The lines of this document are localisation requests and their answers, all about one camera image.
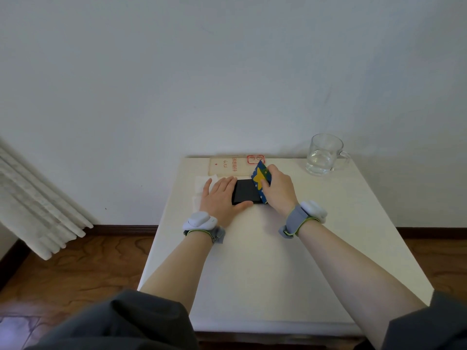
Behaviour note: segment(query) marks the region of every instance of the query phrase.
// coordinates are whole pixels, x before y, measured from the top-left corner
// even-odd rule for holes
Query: wristband device
[[[279,229],[279,234],[284,238],[293,238],[306,221],[316,220],[320,223],[325,223],[326,216],[326,210],[313,200],[302,201],[289,214],[285,225]]]
[[[188,221],[183,224],[183,229],[185,236],[192,231],[202,231],[211,236],[213,243],[222,243],[224,241],[225,229],[217,226],[217,218],[209,216],[204,211],[193,213]]]

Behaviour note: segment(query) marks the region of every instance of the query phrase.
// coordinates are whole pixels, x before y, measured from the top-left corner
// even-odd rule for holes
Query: white curtain
[[[0,222],[42,259],[92,224],[0,147]]]

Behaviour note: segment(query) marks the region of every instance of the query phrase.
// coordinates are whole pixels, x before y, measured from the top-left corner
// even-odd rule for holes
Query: blue card
[[[268,201],[262,192],[261,180],[265,179],[269,184],[271,184],[272,177],[270,171],[266,168],[262,161],[259,161],[258,165],[254,169],[254,172],[251,175],[251,179],[253,179],[255,187],[258,188],[262,202],[266,204]]]

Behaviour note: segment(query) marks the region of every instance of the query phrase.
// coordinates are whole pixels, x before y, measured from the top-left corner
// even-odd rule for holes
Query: water
[[[306,170],[314,175],[324,175],[332,169],[334,161],[329,151],[316,150],[308,155]]]

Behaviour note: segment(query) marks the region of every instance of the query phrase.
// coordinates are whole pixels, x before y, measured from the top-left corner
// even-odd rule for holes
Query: floor
[[[0,350],[35,344],[82,307],[124,288],[136,288],[152,237],[86,236],[52,259],[30,254],[0,292]],[[467,240],[406,240],[436,289],[467,301]],[[243,344],[242,349],[290,349]],[[203,344],[203,349],[216,349]],[[224,344],[238,349],[238,344]],[[293,346],[294,349],[310,349]]]

